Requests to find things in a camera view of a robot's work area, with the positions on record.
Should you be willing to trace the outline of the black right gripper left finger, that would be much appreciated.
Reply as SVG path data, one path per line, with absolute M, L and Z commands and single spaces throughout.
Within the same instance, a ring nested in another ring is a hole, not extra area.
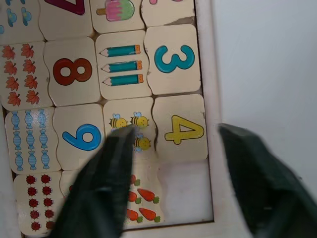
M 126 218 L 135 127 L 114 130 L 79 172 L 51 238 L 119 238 Z

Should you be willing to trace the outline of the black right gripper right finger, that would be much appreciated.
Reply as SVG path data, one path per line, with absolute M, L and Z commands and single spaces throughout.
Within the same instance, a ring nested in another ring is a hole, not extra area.
M 255 133 L 220 123 L 239 207 L 255 238 L 315 238 L 317 204 L 299 178 Z

